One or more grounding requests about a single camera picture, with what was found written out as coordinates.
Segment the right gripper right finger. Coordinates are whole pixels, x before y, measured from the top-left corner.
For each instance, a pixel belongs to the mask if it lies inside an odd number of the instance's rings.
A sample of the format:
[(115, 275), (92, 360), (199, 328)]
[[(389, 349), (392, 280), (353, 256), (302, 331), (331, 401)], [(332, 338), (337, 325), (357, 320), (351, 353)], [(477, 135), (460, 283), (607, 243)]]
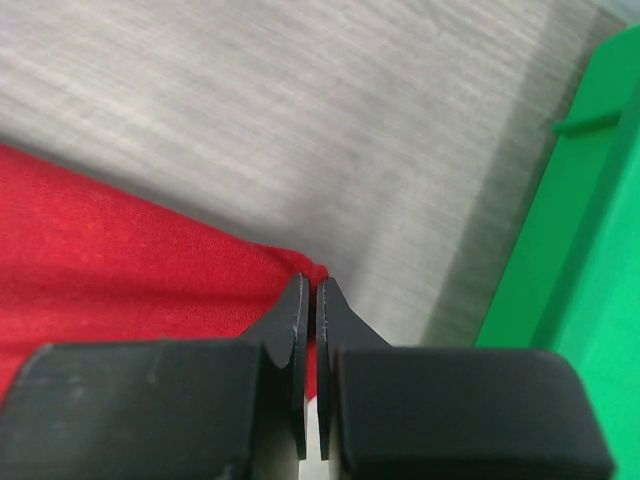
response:
[(334, 479), (610, 479), (587, 392), (544, 350), (399, 347), (317, 290), (320, 453)]

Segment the dark red t shirt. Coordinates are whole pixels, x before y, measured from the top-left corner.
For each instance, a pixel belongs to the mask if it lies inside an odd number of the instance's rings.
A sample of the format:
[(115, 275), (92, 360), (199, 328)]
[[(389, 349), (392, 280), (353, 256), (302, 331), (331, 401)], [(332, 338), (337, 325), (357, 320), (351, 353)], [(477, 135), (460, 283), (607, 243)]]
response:
[(1, 384), (51, 343), (231, 337), (327, 269), (1, 149)]

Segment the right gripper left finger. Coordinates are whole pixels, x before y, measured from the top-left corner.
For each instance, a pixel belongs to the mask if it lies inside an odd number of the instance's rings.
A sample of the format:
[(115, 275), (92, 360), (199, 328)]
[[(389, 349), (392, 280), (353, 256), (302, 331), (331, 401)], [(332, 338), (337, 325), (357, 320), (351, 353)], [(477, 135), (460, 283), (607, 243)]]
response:
[(51, 344), (1, 404), (5, 479), (295, 479), (309, 282), (235, 338)]

